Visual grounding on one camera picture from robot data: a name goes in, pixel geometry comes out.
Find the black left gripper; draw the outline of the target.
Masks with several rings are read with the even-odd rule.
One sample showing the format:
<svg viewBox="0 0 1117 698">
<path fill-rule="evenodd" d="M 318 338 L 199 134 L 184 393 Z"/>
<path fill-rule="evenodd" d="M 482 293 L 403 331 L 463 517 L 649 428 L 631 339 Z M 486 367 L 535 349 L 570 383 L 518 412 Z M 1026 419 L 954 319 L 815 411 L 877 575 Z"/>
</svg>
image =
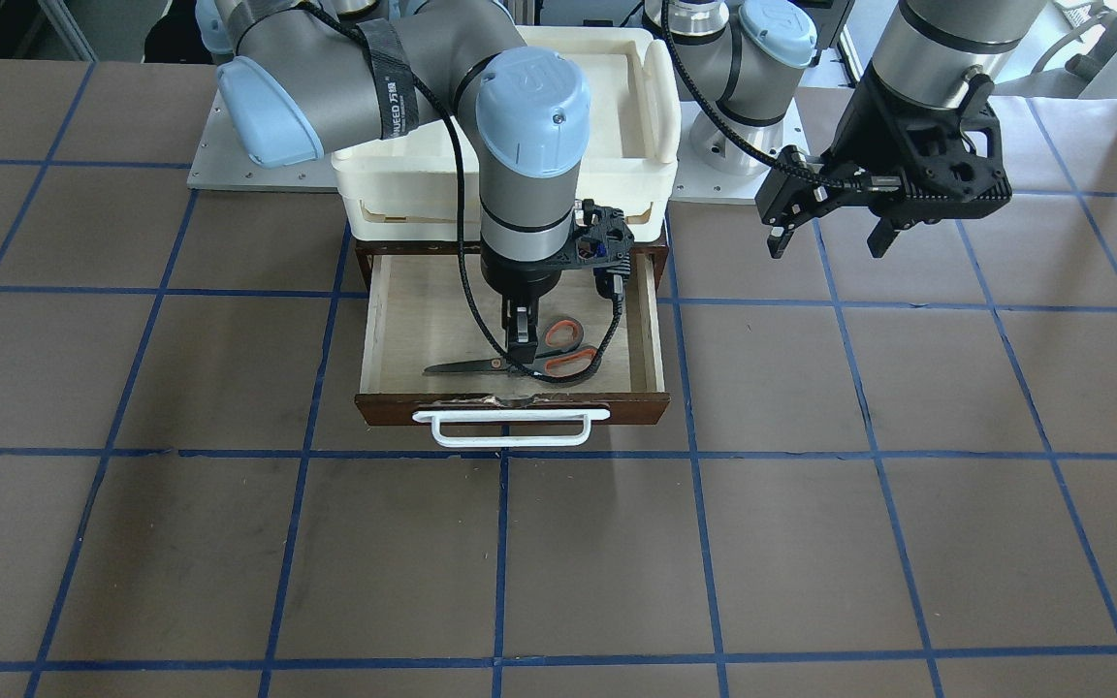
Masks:
<svg viewBox="0 0 1117 698">
<path fill-rule="evenodd" d="M 770 224 L 768 251 L 780 258 L 795 227 L 843 205 L 865 205 L 878 223 L 866 238 L 882 258 L 911 224 L 983 218 L 1010 202 L 1001 125 L 985 74 L 958 79 L 968 88 L 954 108 L 905 99 L 877 74 L 857 84 L 836 138 L 812 160 L 798 147 L 779 154 L 756 205 Z"/>
</svg>

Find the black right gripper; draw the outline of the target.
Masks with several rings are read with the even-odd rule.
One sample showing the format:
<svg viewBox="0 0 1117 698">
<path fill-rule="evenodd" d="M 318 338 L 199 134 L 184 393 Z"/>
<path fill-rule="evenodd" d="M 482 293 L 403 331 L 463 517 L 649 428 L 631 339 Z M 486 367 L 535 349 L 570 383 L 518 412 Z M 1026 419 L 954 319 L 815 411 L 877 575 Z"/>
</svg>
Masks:
<svg viewBox="0 0 1117 698">
<path fill-rule="evenodd" d="M 505 355 L 513 361 L 518 358 L 522 364 L 529 364 L 540 348 L 540 304 L 532 302 L 540 302 L 542 296 L 558 286 L 562 270 L 533 269 L 529 265 L 493 251 L 491 247 L 480 248 L 479 258 L 485 283 L 502 295 Z"/>
</svg>

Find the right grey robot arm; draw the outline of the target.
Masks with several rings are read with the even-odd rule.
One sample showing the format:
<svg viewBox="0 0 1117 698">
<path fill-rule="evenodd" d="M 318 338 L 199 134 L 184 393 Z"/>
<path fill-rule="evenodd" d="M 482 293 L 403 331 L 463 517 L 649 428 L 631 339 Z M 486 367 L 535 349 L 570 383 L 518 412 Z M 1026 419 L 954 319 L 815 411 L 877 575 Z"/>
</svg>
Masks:
<svg viewBox="0 0 1117 698">
<path fill-rule="evenodd" d="M 395 19 L 341 21 L 319 1 L 200 1 L 201 40 L 245 154 L 311 162 L 442 122 L 478 164 L 480 269 L 502 295 L 502 357 L 535 353 L 544 264 L 571 239 L 590 140 L 584 71 L 525 44 L 496 1 L 426 1 Z"/>
</svg>

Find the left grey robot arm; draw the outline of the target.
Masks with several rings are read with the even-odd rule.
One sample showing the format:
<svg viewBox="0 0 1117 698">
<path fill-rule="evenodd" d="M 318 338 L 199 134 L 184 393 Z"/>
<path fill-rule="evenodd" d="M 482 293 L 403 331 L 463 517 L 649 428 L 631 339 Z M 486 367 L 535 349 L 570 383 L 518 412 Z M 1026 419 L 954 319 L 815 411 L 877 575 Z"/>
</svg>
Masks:
<svg viewBox="0 0 1117 698">
<path fill-rule="evenodd" d="M 878 218 L 881 257 L 914 224 L 983 218 L 1010 202 L 990 94 L 1040 1 L 900 1 L 855 85 L 832 144 L 774 146 L 799 77 L 817 55 L 810 15 L 789 1 L 647 1 L 684 96 L 701 109 L 694 149 L 712 168 L 764 173 L 756 208 L 781 257 L 799 226 L 846 205 Z"/>
</svg>

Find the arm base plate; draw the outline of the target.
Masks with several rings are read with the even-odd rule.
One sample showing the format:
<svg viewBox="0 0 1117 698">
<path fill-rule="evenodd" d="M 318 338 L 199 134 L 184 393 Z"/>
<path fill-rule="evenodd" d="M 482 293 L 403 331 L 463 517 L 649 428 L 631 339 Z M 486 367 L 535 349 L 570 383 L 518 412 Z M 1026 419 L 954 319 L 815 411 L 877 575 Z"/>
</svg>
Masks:
<svg viewBox="0 0 1117 698">
<path fill-rule="evenodd" d="M 757 159 L 748 156 L 722 135 L 693 101 L 680 103 L 680 144 L 678 171 L 674 181 L 671 200 L 722 205 L 752 205 L 770 169 Z M 779 155 L 782 147 L 793 144 L 803 150 L 806 136 L 799 118 L 795 102 L 787 103 L 781 122 L 762 130 L 728 122 L 733 131 L 762 153 Z"/>
<path fill-rule="evenodd" d="M 252 163 L 245 154 L 222 94 L 218 92 L 192 157 L 187 187 L 241 193 L 335 193 L 337 190 L 328 156 L 274 169 Z"/>
</svg>

